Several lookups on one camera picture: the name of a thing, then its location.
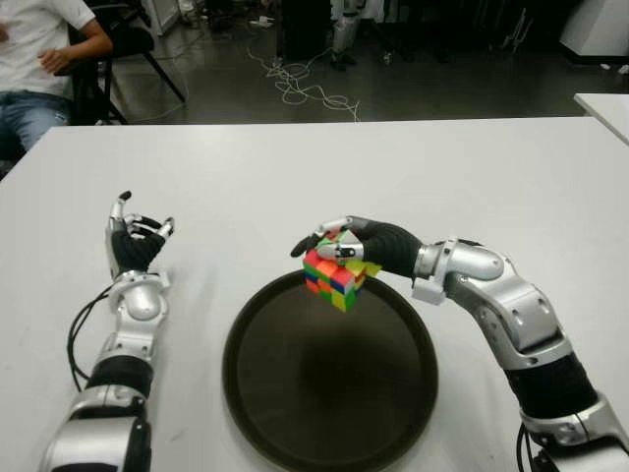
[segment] silver robotic arm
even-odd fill
[[[148,266],[172,235],[174,221],[124,215],[130,197],[126,192],[116,200],[106,229],[116,329],[46,450],[40,472],[147,472],[150,467],[145,404],[159,326],[168,312],[162,295],[168,280],[149,273]]]
[[[509,259],[457,238],[425,245],[398,226],[356,216],[323,223],[291,254],[344,229],[361,243],[321,246],[321,257],[377,263],[411,277],[414,298],[435,305],[450,298],[474,317],[518,398],[526,430],[542,447],[535,459],[540,472],[629,471],[629,439],[611,405],[592,387],[548,299]]]

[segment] white table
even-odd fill
[[[300,266],[288,257],[295,241],[350,212],[508,254],[629,426],[627,175],[626,146],[589,117],[55,129],[0,184],[0,469],[35,470],[66,413],[67,328],[108,283],[103,230],[126,189],[128,210],[177,218],[159,257],[173,286],[150,406],[153,472],[275,470],[229,417],[223,343],[246,301]],[[410,295],[408,280],[381,279]],[[449,301],[413,303],[435,345],[439,394],[424,435],[390,470],[515,470],[518,407],[481,331]],[[99,306],[80,337],[82,365],[112,327]]]
[[[577,93],[574,99],[629,145],[629,94]]]

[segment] human hand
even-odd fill
[[[4,42],[9,39],[9,31],[7,26],[0,22],[0,42]]]
[[[345,216],[327,221],[300,241],[291,252],[299,257],[316,247],[330,233],[349,229],[360,240],[358,243],[332,243],[316,249],[324,259],[359,260],[382,266],[388,272],[405,277],[414,276],[415,262],[422,242],[407,230],[394,224],[371,221],[357,216]]]
[[[41,67],[48,74],[56,74],[70,65],[70,58],[64,49],[46,49],[37,56]]]

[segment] black chair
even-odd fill
[[[87,5],[92,9],[98,22],[109,35],[114,45],[111,56],[105,62],[105,96],[111,95],[111,81],[113,78],[113,61],[117,58],[141,54],[159,77],[183,102],[186,98],[171,81],[150,52],[155,48],[152,35],[144,28],[131,26],[130,23],[140,18],[150,27],[150,17],[146,14],[141,0],[88,0]]]
[[[69,38],[71,44],[86,39],[80,31],[73,28],[69,30]],[[98,59],[75,62],[57,75],[70,76],[72,79],[74,101],[71,123],[73,125],[91,126],[98,121],[111,119],[117,120],[122,125],[129,124],[98,83]]]

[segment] white cable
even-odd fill
[[[171,113],[174,113],[175,111],[177,111],[180,108],[184,107],[188,103],[188,100],[190,100],[190,89],[188,88],[188,80],[186,79],[186,76],[184,75],[184,73],[181,72],[181,69],[179,67],[177,67],[177,64],[175,63],[176,59],[173,58],[173,59],[171,59],[171,61],[173,63],[173,68],[175,68],[177,70],[177,73],[181,77],[181,80],[182,80],[182,82],[184,84],[184,87],[186,88],[186,93],[185,93],[186,101],[177,104],[176,106],[174,106],[170,110],[165,111],[165,112],[163,112],[160,115],[156,115],[156,116],[151,116],[151,117],[148,117],[148,118],[142,118],[142,119],[130,121],[129,122],[130,125],[135,125],[135,124],[138,124],[138,123],[143,123],[145,121],[153,121],[153,120],[158,120],[160,118],[164,118],[165,116],[168,116]]]
[[[251,45],[247,46],[247,54],[251,59],[260,63],[262,68],[266,71],[266,77],[269,79],[278,79],[275,82],[275,88],[282,92],[283,103],[287,105],[302,105],[310,98],[312,100],[320,101],[323,103],[325,108],[330,110],[349,111],[354,118],[354,122],[359,123],[361,121],[358,116],[358,108],[361,104],[359,100],[357,100],[356,103],[351,104],[349,98],[344,95],[326,95],[322,86],[315,85],[305,88],[300,86],[300,81],[310,76],[312,63],[319,57],[327,54],[329,51],[330,49],[328,48],[320,54],[317,54],[317,56],[312,58],[306,64],[295,63],[287,64],[286,66],[272,65],[269,67],[263,59],[256,57],[252,53]],[[318,94],[309,93],[311,90],[317,91]],[[294,95],[297,96],[297,99],[291,99]]]

